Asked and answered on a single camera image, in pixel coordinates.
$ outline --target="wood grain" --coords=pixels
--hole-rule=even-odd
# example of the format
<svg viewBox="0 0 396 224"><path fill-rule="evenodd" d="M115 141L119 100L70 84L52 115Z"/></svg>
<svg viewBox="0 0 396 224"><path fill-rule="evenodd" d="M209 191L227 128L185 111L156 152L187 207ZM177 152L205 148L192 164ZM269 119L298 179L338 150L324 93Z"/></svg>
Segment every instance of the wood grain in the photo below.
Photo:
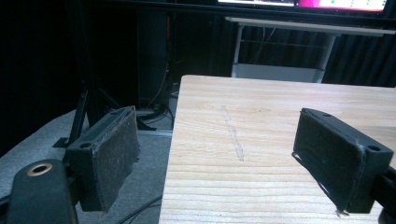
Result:
<svg viewBox="0 0 396 224"><path fill-rule="evenodd" d="M184 76L160 223L377 223L338 217L290 155L302 107L396 148L395 89Z"/></svg>

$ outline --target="black cable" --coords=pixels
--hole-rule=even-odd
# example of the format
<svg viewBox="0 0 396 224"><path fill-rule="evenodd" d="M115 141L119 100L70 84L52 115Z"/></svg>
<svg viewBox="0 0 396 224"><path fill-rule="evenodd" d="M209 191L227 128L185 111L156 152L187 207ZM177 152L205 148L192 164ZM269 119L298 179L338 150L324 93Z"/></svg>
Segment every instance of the black cable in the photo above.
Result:
<svg viewBox="0 0 396 224"><path fill-rule="evenodd" d="M141 120L156 119L166 111L166 105L161 105L159 109L156 109L152 114L139 115L137 116Z"/></svg>
<svg viewBox="0 0 396 224"><path fill-rule="evenodd" d="M125 218L123 218L122 220L120 220L119 222L117 222L117 224L122 224L125 223L129 218L134 217L138 214L140 214L142 211L144 211L145 209L147 209L148 207L150 207L153 203L158 202L160 199L162 199L163 196L158 196L157 198L149 201L148 203L145 203L143 206L141 206L140 208L134 210L131 214L129 214L128 216L126 216Z"/></svg>
<svg viewBox="0 0 396 224"><path fill-rule="evenodd" d="M172 120L172 130L173 130L173 128L174 128L174 125L175 125L175 117L173 116L172 110L171 110L171 108L169 108L169 106L168 106L168 112L169 112L169 114L171 115L171 120Z"/></svg>
<svg viewBox="0 0 396 224"><path fill-rule="evenodd" d="M134 215L134 217L131 219L131 221L129 221L129 224L132 224L132 222L134 222L134 220L144 211L153 208L153 207L160 207L160 204L154 204L154 205L150 205L149 207L146 207L145 210L142 210L141 212L137 213L136 215Z"/></svg>
<svg viewBox="0 0 396 224"><path fill-rule="evenodd" d="M264 33L263 33L263 36L262 36L262 40L264 40L264 35L265 35L265 28L263 28L263 29L264 29ZM268 41L271 39L271 37L273 36L275 30L276 30L276 28L273 29L273 31L271 32L271 34L268 36L267 40L261 42L259 51L251 58L251 60L250 60L248 63L251 63L251 62L253 61L253 59L255 60L255 61L254 61L254 64L257 63L257 60L259 59L259 56L260 56L260 54L262 53L262 48L263 48L263 47L268 43Z"/></svg>
<svg viewBox="0 0 396 224"><path fill-rule="evenodd" d="M160 121L160 120L162 120L163 118L167 117L166 114L167 114L167 111L165 111L165 113L163 113L160 117L158 117L158 118L156 118L156 119L153 119L153 120L151 120L150 122L145 122L145 123L146 123L146 124L151 124L151 123L155 123L155 122L157 122L157 121Z"/></svg>
<svg viewBox="0 0 396 224"><path fill-rule="evenodd" d="M156 131L156 128L151 128L147 124L145 124L141 119L136 119L137 129L145 130L145 131Z"/></svg>
<svg viewBox="0 0 396 224"><path fill-rule="evenodd" d="M148 106L146 108L149 108L151 106L151 104L157 99L158 95L160 95L161 90L163 89L163 85L164 85L165 80L168 77L168 73L169 73L169 59L170 59L170 52L168 51L167 56L166 56L166 62L165 62L165 72L163 73L163 81L162 81L161 86L158 89L157 93L151 99L151 101L148 103Z"/></svg>

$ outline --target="cable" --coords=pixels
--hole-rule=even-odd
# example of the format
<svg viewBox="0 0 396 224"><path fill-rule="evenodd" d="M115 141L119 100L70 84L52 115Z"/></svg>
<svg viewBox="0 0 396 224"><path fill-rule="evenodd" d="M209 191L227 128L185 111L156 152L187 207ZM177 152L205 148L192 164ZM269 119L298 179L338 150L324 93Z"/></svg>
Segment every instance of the cable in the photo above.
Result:
<svg viewBox="0 0 396 224"><path fill-rule="evenodd" d="M260 55L260 52L262 51L262 45L264 44L265 40L265 27L262 27L262 41L260 43L260 48L259 50L251 57L251 59L248 61L248 63L252 63L253 61L257 61L257 58Z"/></svg>
<svg viewBox="0 0 396 224"><path fill-rule="evenodd" d="M149 122L145 122L145 124L152 124L152 123L155 123L155 122L157 122L157 121L162 120L163 118L167 117L167 116L166 116L167 112L168 112L168 111L165 110L164 113L163 113L160 117L158 117L158 118L156 118L156 119L153 119L153 120L150 120Z"/></svg>
<svg viewBox="0 0 396 224"><path fill-rule="evenodd" d="M146 130L146 131L156 131L156 128L149 127L142 120L136 119L137 129L138 130Z"/></svg>
<svg viewBox="0 0 396 224"><path fill-rule="evenodd" d="M262 48L268 43L268 41L271 39L271 37L274 34L274 31L276 30L276 28L273 29L273 31L271 32L271 34L268 36L267 40L265 40L264 42L262 42L262 44L260 45L260 49L259 51L253 56L253 58L248 62L248 63L252 63L253 59L254 59L254 63L257 63L257 60L259 59L260 54L262 53Z"/></svg>
<svg viewBox="0 0 396 224"><path fill-rule="evenodd" d="M169 111L169 114L171 115L172 130L173 130L174 125L175 125L175 117L173 116L172 110L171 110L171 108L169 108L169 106L168 106L168 111Z"/></svg>
<svg viewBox="0 0 396 224"><path fill-rule="evenodd" d="M144 210L148 209L152 204L158 202L162 198L163 198L163 196L161 195L161 196L158 196L157 198L149 201L148 203L145 203L143 206L141 206L140 208L134 210L131 214L129 214L128 216L126 216L125 218L123 218L122 220L117 222L117 224L125 223L129 218L139 215L141 212L143 212Z"/></svg>
<svg viewBox="0 0 396 224"><path fill-rule="evenodd" d="M148 103L148 106L146 106L146 108L149 108L151 106L151 104L155 101L155 99L157 99L158 95L160 94L161 90L163 89L163 83L166 80L166 74L167 73L168 73L168 63L166 63L165 72L163 74L163 82L161 83L161 86L158 89L157 93L155 94L154 98L152 98L152 100Z"/></svg>
<svg viewBox="0 0 396 224"><path fill-rule="evenodd" d="M144 212L144 211L146 211L146 210L148 210L148 209L150 209L150 208L153 208L153 207L160 207L160 206L161 206L160 204L154 204L154 205L150 205L149 207L146 207L145 210L142 210L141 212L139 212L139 213L137 213L136 215L134 215L134 217L131 219L131 221L129 222L129 224L132 224L132 222L134 222L134 220L135 220L142 212Z"/></svg>
<svg viewBox="0 0 396 224"><path fill-rule="evenodd" d="M156 119L161 116L165 111L166 105L161 105L160 108L156 109L153 113L147 115L139 115L137 117L142 120Z"/></svg>

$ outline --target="floor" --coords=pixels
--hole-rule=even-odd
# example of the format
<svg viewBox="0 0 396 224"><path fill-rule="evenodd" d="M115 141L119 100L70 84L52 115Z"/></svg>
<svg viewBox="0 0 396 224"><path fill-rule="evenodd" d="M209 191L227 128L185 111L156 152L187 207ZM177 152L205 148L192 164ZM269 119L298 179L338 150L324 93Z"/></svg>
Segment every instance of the floor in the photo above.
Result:
<svg viewBox="0 0 396 224"><path fill-rule="evenodd" d="M169 107L175 115L176 98L171 98ZM138 115L142 113L149 113L149 111L137 111ZM10 193L13 176L22 167L34 161L62 159L64 149L52 146L60 137L69 135L73 117L74 111L71 111L49 122L0 158L0 198ZM169 113L158 120L149 120L147 123L150 127L164 130L163 133L171 133L172 121ZM143 204L162 196L171 137L143 132L138 133L138 137L141 146L140 160L134 164L132 174L125 179L118 199L108 213L82 212L78 204L76 210L79 223L120 223ZM122 223L158 223L160 210L160 206L151 206L134 220L129 218Z"/></svg>

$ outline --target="screen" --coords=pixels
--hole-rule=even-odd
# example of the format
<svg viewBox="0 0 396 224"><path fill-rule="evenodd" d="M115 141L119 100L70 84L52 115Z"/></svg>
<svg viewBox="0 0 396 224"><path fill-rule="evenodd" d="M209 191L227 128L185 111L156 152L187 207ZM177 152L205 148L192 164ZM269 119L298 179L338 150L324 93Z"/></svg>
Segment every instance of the screen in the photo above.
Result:
<svg viewBox="0 0 396 224"><path fill-rule="evenodd" d="M294 7L294 0L219 0L219 3L242 5L263 5L278 7Z"/></svg>
<svg viewBox="0 0 396 224"><path fill-rule="evenodd" d="M299 7L381 12L387 0L300 0Z"/></svg>

